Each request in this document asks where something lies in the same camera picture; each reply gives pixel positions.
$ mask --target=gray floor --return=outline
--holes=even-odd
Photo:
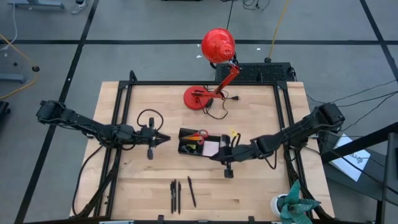
[[[260,0],[260,6],[267,1]],[[367,0],[386,40],[398,40],[398,3]],[[67,7],[73,1],[64,1]],[[224,27],[229,3],[158,0],[100,0],[88,40],[201,39],[206,31]],[[248,11],[234,3],[229,28],[236,39],[271,39],[283,2],[271,0],[269,7]],[[19,39],[78,40],[90,7],[77,16],[66,11],[18,8]],[[12,38],[12,7],[0,4],[0,33]],[[377,40],[357,0],[291,1],[278,39],[284,40]],[[14,221],[32,169],[44,141],[47,127],[35,120],[40,100],[57,100],[69,71],[76,45],[17,45],[40,65],[37,83],[7,101],[12,113],[0,132],[0,220]],[[262,62],[270,45],[237,45],[240,62]],[[389,46],[398,57],[398,46]],[[0,52],[0,72],[23,73],[32,78],[30,65],[13,50]],[[184,45],[85,45],[78,62],[66,104],[92,117],[101,82],[127,79],[134,70],[140,80],[214,80],[196,44]],[[273,62],[290,62],[313,98],[330,101],[394,79],[380,46],[377,45],[276,45]],[[18,83],[0,82],[0,95],[18,88]],[[383,95],[397,89],[391,83],[338,105]],[[397,98],[387,100],[371,115],[347,130],[364,135],[398,120]],[[342,108],[345,126],[355,122],[381,100]],[[40,176],[26,221],[66,218],[80,168],[86,139],[79,133],[57,129]],[[372,147],[385,153],[385,144]],[[376,214],[376,202],[334,182],[328,183],[336,217],[363,222]],[[389,207],[388,223],[396,222],[396,207]]]

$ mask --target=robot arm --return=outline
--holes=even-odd
[[[141,126],[135,131],[126,124],[101,124],[68,109],[59,101],[42,101],[36,114],[39,122],[53,124],[63,128],[81,131],[86,136],[94,136],[104,147],[119,147],[124,144],[146,144],[148,159],[153,159],[153,150],[159,144],[170,140],[170,136],[161,134],[154,128],[154,119],[149,118],[149,126]]]
[[[263,135],[250,140],[250,144],[243,145],[233,143],[229,145],[229,137],[223,136],[225,145],[210,159],[220,161],[227,166],[225,177],[233,178],[230,169],[231,162],[242,162],[248,159],[264,159],[273,155],[281,144],[289,142],[292,147],[301,148],[307,145],[308,137],[321,130],[333,131],[335,133],[341,128],[345,117],[334,103],[326,103],[317,106],[311,114],[304,117],[294,125],[281,130],[273,135]]]

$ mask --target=white pot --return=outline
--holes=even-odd
[[[281,195],[278,195],[278,196],[274,196],[271,199],[271,202],[269,203],[269,206],[271,207],[272,213],[275,216],[277,216],[278,218],[279,218],[279,215],[280,215],[280,211],[278,210],[277,201],[278,201],[278,198],[282,197],[282,196],[287,196],[287,194],[281,194]]]

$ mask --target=black pen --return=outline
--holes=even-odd
[[[171,191],[171,196],[172,196],[172,206],[171,206],[171,208],[172,208],[172,214],[173,214],[173,211],[174,211],[174,209],[173,209],[173,181],[170,183],[170,191]]]
[[[181,183],[178,182],[178,214],[181,214]]]
[[[189,178],[189,177],[188,177],[188,183],[189,183],[189,189],[191,190],[193,206],[195,206],[195,208],[196,208],[197,202],[195,201],[195,195],[193,194],[193,190],[192,190],[192,181],[191,181],[191,178]]]
[[[177,180],[174,179],[174,211],[177,211]]]

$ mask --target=red scissors handle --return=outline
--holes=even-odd
[[[193,134],[194,136],[200,136],[200,141],[198,141],[199,145],[202,145],[205,142],[205,138],[209,136],[209,132],[207,130],[201,129],[197,133]]]

